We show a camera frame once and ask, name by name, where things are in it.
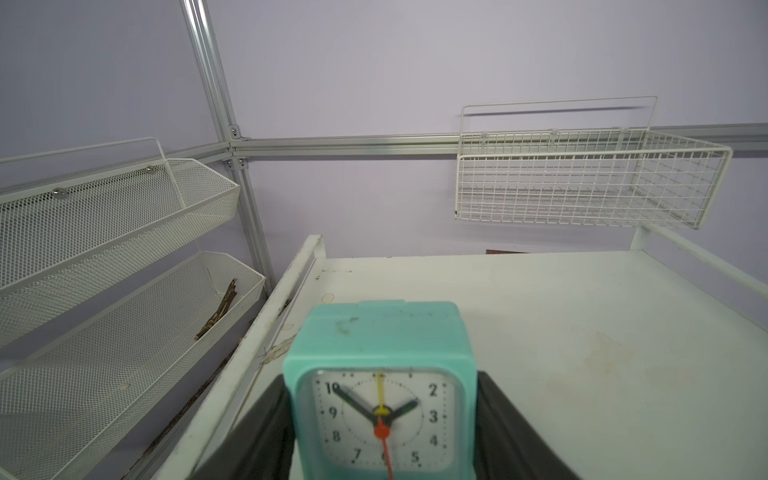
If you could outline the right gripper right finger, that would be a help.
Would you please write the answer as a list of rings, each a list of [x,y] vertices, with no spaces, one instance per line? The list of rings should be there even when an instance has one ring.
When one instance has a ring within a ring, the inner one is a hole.
[[[474,471],[477,479],[576,479],[491,376],[478,373]]]

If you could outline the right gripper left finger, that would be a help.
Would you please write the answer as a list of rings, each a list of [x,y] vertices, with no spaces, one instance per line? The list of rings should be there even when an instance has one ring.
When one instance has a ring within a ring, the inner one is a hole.
[[[193,479],[287,479],[296,433],[289,389],[277,376]]]

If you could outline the mint square alarm clock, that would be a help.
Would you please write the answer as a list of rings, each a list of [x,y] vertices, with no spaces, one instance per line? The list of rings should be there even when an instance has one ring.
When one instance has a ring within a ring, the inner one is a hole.
[[[471,479],[478,369],[458,307],[314,307],[282,364],[307,479]]]

